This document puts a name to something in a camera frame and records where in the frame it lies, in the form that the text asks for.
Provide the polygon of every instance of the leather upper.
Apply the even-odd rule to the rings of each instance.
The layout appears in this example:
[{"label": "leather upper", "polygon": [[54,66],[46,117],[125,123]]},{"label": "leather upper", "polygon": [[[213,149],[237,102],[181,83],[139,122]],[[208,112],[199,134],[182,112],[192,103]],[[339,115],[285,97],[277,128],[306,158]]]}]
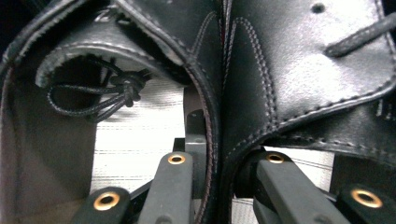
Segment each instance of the leather upper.
[{"label": "leather upper", "polygon": [[[331,44],[382,19],[382,4],[321,1],[317,11],[317,3],[234,0],[226,5],[220,188],[228,193],[220,204],[231,201],[238,165],[259,144],[347,152],[396,164],[389,147],[393,123],[375,115],[375,103],[363,105],[394,89],[394,40],[386,33],[347,56],[325,55]],[[378,137],[370,140],[374,133]],[[229,220],[228,207],[219,212],[219,222]]]},{"label": "leather upper", "polygon": [[[219,178],[221,86],[221,42],[217,3],[174,0],[148,4],[146,1],[114,1],[111,8],[115,8],[116,14],[122,18],[121,25],[95,23],[96,19],[106,20],[101,13],[109,3],[109,1],[88,0],[52,2],[21,32],[4,56],[0,67],[4,80],[1,83],[3,98],[0,152],[3,155],[2,160],[7,154],[11,154],[15,160],[7,169],[0,170],[1,176],[12,175],[7,181],[3,178],[0,182],[3,186],[0,199],[7,198],[2,200],[5,203],[0,207],[0,222],[29,216],[45,210],[48,206],[80,199],[89,192],[89,186],[86,186],[81,189],[76,188],[70,195],[62,194],[68,192],[69,187],[73,188],[69,186],[65,189],[58,188],[60,192],[53,190],[46,192],[48,195],[43,195],[37,193],[41,188],[28,187],[41,181],[29,172],[39,165],[30,162],[30,152],[35,150],[47,152],[54,150],[53,153],[62,150],[67,155],[74,155],[76,158],[74,161],[66,157],[65,166],[53,157],[53,153],[39,154],[38,161],[45,158],[56,167],[58,164],[60,167],[54,175],[59,175],[65,180],[72,179],[69,175],[62,175],[70,169],[68,165],[84,169],[84,172],[90,175],[83,176],[81,183],[91,181],[95,125],[88,125],[87,131],[81,128],[81,125],[87,125],[87,121],[57,114],[51,110],[45,100],[47,87],[60,80],[80,82],[82,85],[98,83],[100,76],[94,75],[98,74],[97,68],[87,66],[78,60],[88,55],[100,56],[105,60],[116,58],[119,62],[123,61],[117,64],[122,69],[125,69],[123,64],[128,63],[133,66],[126,66],[126,69],[146,68],[157,77],[170,78],[181,84],[192,80],[203,103],[208,139],[205,193],[196,221],[207,222],[216,212],[214,206],[217,198],[213,196],[217,194]],[[180,18],[186,17],[188,19],[181,22]],[[30,94],[34,98],[30,101],[35,105],[27,105],[25,100],[28,98],[23,98],[24,94]],[[66,103],[84,105],[92,100],[94,99],[74,97],[72,101]],[[31,106],[41,112],[30,115]],[[46,120],[48,123],[38,116],[38,114],[47,116],[48,113],[52,115],[51,119]],[[50,132],[35,134],[28,131],[46,123],[53,127],[49,129]],[[63,143],[63,139],[73,138],[74,134],[78,134],[76,141],[68,141],[67,146],[52,148],[53,142]],[[79,138],[84,139],[85,142],[81,143],[78,141]],[[35,144],[28,147],[29,141],[24,143],[24,139],[32,139],[41,147],[37,149]],[[91,168],[78,166],[79,164],[86,164]],[[29,180],[23,178],[21,169],[26,172],[25,175],[30,176]],[[55,182],[51,180],[49,185],[52,186],[53,183]],[[26,197],[21,201],[16,200],[14,197],[19,197],[20,194],[12,191],[13,189],[25,190]],[[30,209],[20,209],[21,206],[29,206],[32,200],[29,195],[35,196],[37,202],[45,196],[50,200]]]}]

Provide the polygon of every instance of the shoe tongue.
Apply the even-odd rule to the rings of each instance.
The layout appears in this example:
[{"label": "shoe tongue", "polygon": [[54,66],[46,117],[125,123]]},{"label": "shoe tongue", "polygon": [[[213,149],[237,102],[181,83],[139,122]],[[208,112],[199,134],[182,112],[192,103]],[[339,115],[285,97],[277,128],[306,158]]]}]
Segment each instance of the shoe tongue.
[{"label": "shoe tongue", "polygon": [[70,67],[72,67],[71,70],[75,67],[76,70],[79,69],[76,72],[83,75],[84,71],[81,71],[81,66],[77,64],[80,65],[81,59],[84,61],[83,59],[87,56],[115,62],[116,66],[123,71],[144,69],[145,66],[142,63],[134,60],[135,55],[149,60],[153,58],[127,35],[131,26],[129,21],[120,19],[114,8],[107,8],[95,17],[83,21],[40,64],[35,84],[42,88],[48,87],[53,82],[53,78],[64,70],[59,68],[67,64],[69,72]]}]

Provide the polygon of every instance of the black plastic bar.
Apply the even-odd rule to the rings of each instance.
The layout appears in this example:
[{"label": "black plastic bar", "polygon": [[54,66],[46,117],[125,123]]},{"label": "black plastic bar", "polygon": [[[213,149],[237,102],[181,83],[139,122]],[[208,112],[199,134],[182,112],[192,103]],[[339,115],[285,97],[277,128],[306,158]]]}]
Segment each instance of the black plastic bar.
[{"label": "black plastic bar", "polygon": [[169,153],[161,159],[139,224],[193,222],[192,166],[188,153]]},{"label": "black plastic bar", "polygon": [[130,194],[131,202],[129,205],[129,209],[125,216],[127,217],[125,220],[125,224],[135,224],[139,219],[140,212],[143,209],[143,205],[145,203],[146,198],[149,194],[149,188],[151,186],[151,182],[149,181],[142,187],[134,190]]},{"label": "black plastic bar", "polygon": [[349,223],[288,156],[267,152],[257,175],[283,223]]},{"label": "black plastic bar", "polygon": [[192,111],[186,119],[185,151],[194,159],[193,198],[201,199],[204,193],[206,172],[206,136],[203,110]]},{"label": "black plastic bar", "polygon": [[342,188],[335,206],[351,223],[396,223],[396,202],[378,190],[360,184]]},{"label": "black plastic bar", "polygon": [[277,213],[269,209],[264,204],[260,203],[257,199],[253,200],[253,211],[256,215],[257,221],[260,224],[281,224]]},{"label": "black plastic bar", "polygon": [[99,189],[87,198],[71,223],[125,223],[129,204],[130,195],[126,189],[113,187]]}]

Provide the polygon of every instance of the shoelace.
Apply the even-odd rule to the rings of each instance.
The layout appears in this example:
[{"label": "shoelace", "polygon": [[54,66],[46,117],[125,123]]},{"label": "shoelace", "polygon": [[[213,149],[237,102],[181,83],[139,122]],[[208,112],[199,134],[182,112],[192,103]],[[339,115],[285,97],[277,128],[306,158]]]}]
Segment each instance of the shoelace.
[{"label": "shoelace", "polygon": [[396,12],[389,14],[384,19],[359,30],[344,40],[326,48],[325,54],[329,57],[342,57],[348,55],[368,42],[380,37],[382,34],[396,27]]},{"label": "shoelace", "polygon": [[[86,60],[90,63],[94,63],[107,69],[107,74],[105,80],[103,81],[102,87],[85,87],[69,84],[58,84],[51,86],[49,88],[47,98],[55,111],[71,117],[86,117],[87,120],[98,123],[109,118],[124,105],[131,107],[134,105],[134,101],[137,102],[140,100],[139,92],[145,87],[146,82],[150,80],[150,72],[148,70],[142,70],[139,72],[123,72],[113,63],[109,63],[98,58],[89,57]],[[110,84],[114,85],[114,87],[107,88],[106,85],[108,81]],[[59,89],[87,92],[97,95],[114,93],[117,93],[117,95],[87,108],[66,109],[57,105],[53,98],[53,93]],[[107,111],[99,114],[101,110],[107,107],[110,108]]]}]

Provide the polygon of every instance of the black leather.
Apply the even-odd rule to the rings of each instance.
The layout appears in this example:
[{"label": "black leather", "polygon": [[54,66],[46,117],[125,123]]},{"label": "black leather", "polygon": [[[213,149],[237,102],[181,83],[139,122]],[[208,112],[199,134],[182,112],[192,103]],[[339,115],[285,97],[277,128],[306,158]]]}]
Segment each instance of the black leather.
[{"label": "black leather", "polygon": [[[53,84],[100,85],[100,69],[86,57],[198,90],[208,149],[196,223],[231,221],[234,176],[258,145],[328,150],[394,167],[395,33],[344,57],[325,54],[393,11],[389,2],[50,2],[0,65],[0,222],[88,194],[96,127],[46,101]],[[97,102],[86,94],[57,97],[70,107]]]},{"label": "black leather", "polygon": [[395,87],[391,35],[345,57],[324,52],[383,18],[382,4],[323,1],[320,11],[313,8],[317,3],[226,3],[219,223],[230,220],[233,177],[257,145],[345,152],[396,164],[393,122],[376,114],[378,99]]},{"label": "black leather", "polygon": [[50,0],[19,0],[21,1],[26,8],[31,11],[33,14],[38,14],[41,10],[43,10],[46,5],[50,2]]},{"label": "black leather", "polygon": [[[0,66],[0,222],[23,222],[89,193],[95,125],[57,114],[46,99],[53,84],[100,85],[100,68],[84,60],[89,56],[113,60],[124,71],[148,69],[154,78],[195,85],[208,141],[196,222],[207,223],[216,212],[219,178],[218,10],[214,1],[63,0],[52,1],[25,27]],[[70,92],[57,97],[72,108],[97,101]]]},{"label": "black leather", "polygon": [[9,42],[29,22],[33,16],[20,1],[4,0],[0,2],[0,52],[3,54]]}]

